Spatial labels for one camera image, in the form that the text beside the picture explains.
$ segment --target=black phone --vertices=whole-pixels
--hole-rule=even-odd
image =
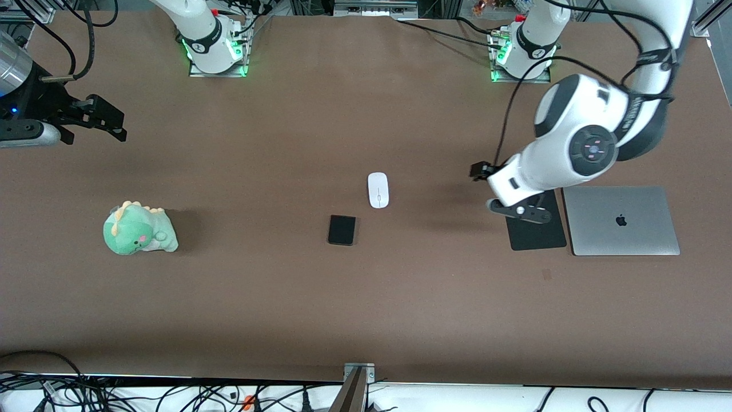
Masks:
[[[330,216],[328,243],[332,245],[353,246],[356,232],[356,218],[353,216]]]

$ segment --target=black mouse pad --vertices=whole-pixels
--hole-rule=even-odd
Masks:
[[[563,248],[567,245],[567,238],[564,236],[564,226],[561,224],[559,206],[556,203],[554,191],[544,192],[541,207],[551,213],[549,223],[535,224],[514,218],[506,218],[511,249],[516,251],[551,249]]]

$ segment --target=laptop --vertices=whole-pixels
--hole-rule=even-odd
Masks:
[[[680,253],[662,187],[573,186],[563,193],[574,255]]]

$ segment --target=green plush toy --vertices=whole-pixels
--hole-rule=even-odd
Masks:
[[[104,222],[104,241],[116,254],[137,251],[175,251],[178,240],[163,209],[127,201]]]

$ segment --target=computer mouse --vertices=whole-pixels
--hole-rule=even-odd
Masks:
[[[389,181],[384,173],[368,175],[368,200],[374,209],[381,209],[389,204]]]

